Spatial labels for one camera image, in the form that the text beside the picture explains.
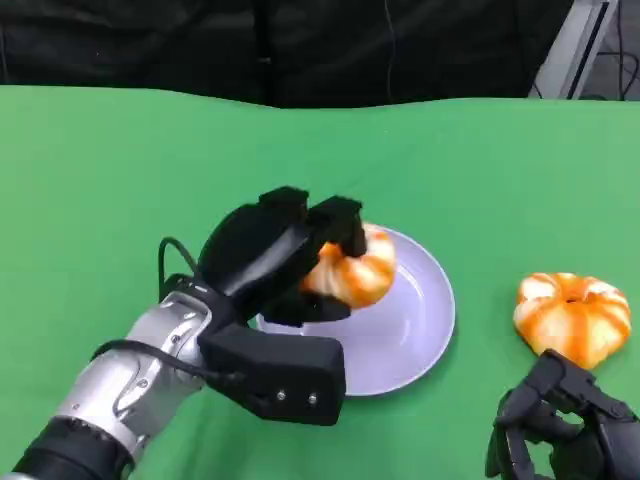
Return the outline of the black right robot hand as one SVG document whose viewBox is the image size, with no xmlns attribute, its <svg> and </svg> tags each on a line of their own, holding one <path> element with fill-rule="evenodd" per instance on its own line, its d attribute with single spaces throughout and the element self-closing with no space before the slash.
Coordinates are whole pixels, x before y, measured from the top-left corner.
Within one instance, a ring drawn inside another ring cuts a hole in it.
<svg viewBox="0 0 640 480">
<path fill-rule="evenodd" d="M 553 349 L 501 398 L 485 476 L 541 479 L 527 444 L 545 442 L 555 479 L 637 479 L 639 416 L 596 377 Z"/>
</svg>

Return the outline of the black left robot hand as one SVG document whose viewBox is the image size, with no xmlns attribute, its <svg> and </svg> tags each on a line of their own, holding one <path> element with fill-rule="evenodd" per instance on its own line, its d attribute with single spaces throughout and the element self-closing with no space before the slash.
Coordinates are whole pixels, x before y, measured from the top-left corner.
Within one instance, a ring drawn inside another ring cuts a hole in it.
<svg viewBox="0 0 640 480">
<path fill-rule="evenodd" d="M 334 293 L 304 286 L 328 243 L 359 257 L 366 251 L 361 202 L 332 196 L 313 207 L 307 191 L 282 186 L 229 213 L 205 242 L 199 277 L 231 300 L 241 318 L 291 327 L 347 318 Z"/>
</svg>

